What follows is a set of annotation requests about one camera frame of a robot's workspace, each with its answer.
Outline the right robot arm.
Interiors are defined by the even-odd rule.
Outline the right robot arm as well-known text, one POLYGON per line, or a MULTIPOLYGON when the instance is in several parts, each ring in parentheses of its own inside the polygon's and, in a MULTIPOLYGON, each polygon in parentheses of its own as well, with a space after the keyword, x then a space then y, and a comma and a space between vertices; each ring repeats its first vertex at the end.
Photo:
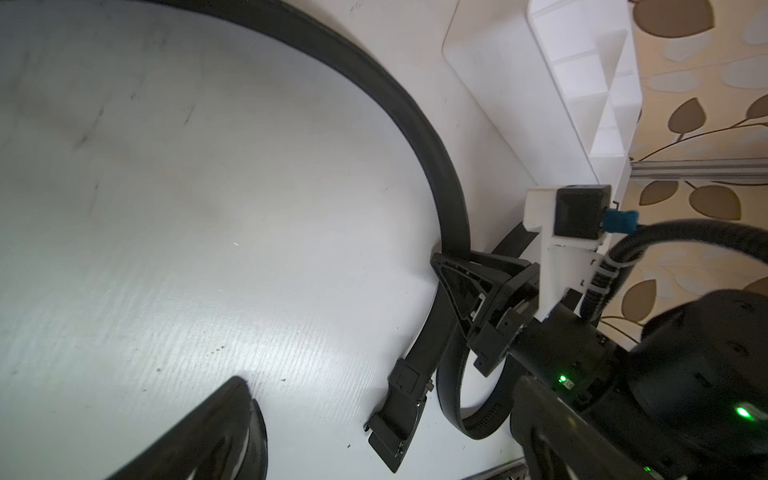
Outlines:
POLYGON ((515 366, 510 429, 535 479, 763 479, 767 300, 719 290, 625 349, 568 290, 544 319, 535 263, 434 255, 477 369, 515 366))

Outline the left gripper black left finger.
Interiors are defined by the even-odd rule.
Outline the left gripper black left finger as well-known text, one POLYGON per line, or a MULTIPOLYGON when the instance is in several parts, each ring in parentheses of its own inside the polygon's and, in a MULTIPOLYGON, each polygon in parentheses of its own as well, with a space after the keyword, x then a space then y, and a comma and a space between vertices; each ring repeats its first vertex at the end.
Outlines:
POLYGON ((268 436, 247 382, 233 376, 112 479, 265 479, 268 436))

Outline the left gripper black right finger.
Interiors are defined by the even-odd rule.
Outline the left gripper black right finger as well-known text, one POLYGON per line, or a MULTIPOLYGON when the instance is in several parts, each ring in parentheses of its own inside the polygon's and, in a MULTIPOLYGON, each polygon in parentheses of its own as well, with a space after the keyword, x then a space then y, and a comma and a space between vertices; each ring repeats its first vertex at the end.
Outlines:
POLYGON ((511 432, 532 479, 649 479, 651 474, 610 444, 538 380, 513 390, 511 432))

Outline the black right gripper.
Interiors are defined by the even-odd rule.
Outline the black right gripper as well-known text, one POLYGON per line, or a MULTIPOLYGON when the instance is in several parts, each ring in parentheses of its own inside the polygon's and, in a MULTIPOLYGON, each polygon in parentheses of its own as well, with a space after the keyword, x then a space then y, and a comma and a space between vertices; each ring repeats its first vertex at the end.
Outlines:
POLYGON ((568 288, 539 320, 538 264, 474 251, 468 259, 435 253, 430 263, 480 373, 489 374, 505 355, 573 408, 590 407, 612 388, 618 345, 576 312, 582 292, 568 288))

